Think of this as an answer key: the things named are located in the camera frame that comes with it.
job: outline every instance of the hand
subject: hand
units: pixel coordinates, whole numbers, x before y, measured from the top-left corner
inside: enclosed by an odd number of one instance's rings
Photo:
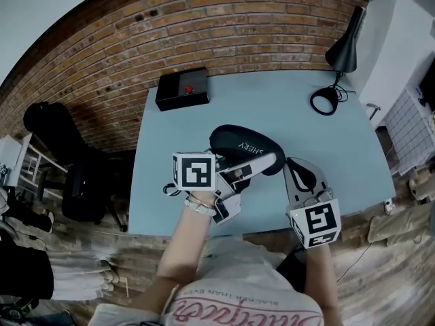
[[[213,209],[215,207],[216,196],[210,191],[193,191],[192,195],[200,202]]]

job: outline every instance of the black desk lamp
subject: black desk lamp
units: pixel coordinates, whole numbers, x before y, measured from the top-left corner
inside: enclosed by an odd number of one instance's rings
[[[335,82],[331,86],[316,91],[310,98],[311,106],[321,115],[331,116],[337,109],[338,103],[343,100],[341,92],[348,93],[338,85],[343,73],[351,73],[356,70],[356,36],[363,20],[364,9],[355,6],[351,21],[345,34],[326,52],[325,58],[328,64],[336,71]],[[317,96],[326,98],[331,102],[332,110],[329,112],[320,111],[313,103]]]

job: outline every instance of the white fabric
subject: white fabric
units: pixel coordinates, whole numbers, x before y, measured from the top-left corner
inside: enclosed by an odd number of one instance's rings
[[[204,254],[208,257],[201,262],[199,280],[177,293],[163,317],[101,304],[89,326],[140,326],[149,322],[170,326],[323,325],[317,303],[293,290],[275,271],[282,254],[234,238],[214,240]]]
[[[7,192],[0,187],[0,215],[4,214],[9,210],[7,205]]]
[[[48,252],[54,275],[52,300],[86,301],[103,297],[108,289],[104,272],[111,270],[104,261],[95,259],[87,252]]]

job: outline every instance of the wooden floor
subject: wooden floor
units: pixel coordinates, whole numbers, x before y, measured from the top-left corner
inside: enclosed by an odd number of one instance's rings
[[[388,142],[382,136],[380,140],[387,153]],[[389,153],[391,161],[394,162],[394,151]],[[407,190],[407,180],[406,175],[394,179],[397,211],[415,204]],[[126,221],[128,200],[114,200],[123,221]],[[53,234],[27,228],[18,221],[11,223],[21,232],[32,233],[44,240],[49,251],[92,251],[96,257],[107,259],[116,267],[122,282],[117,284],[115,291],[106,293],[99,300],[80,303],[41,302],[35,314],[68,309],[77,325],[87,325],[98,304],[109,302],[126,306],[132,297],[148,286],[168,238],[121,234],[109,215],[100,225],[75,223],[61,215],[59,204],[55,202],[38,204],[37,208],[41,207],[56,213]],[[337,279],[368,248],[366,237],[369,220],[382,213],[383,206],[379,205],[342,218],[341,240],[331,245]],[[31,241],[23,235],[20,237],[21,245],[44,249],[42,242]],[[284,253],[288,253],[297,243],[289,230],[253,234],[245,239],[264,245],[271,251]],[[435,325],[432,321],[435,320],[435,242],[429,238],[419,244],[412,242],[393,248],[387,248],[384,242],[375,243],[340,280],[338,287],[345,325]]]

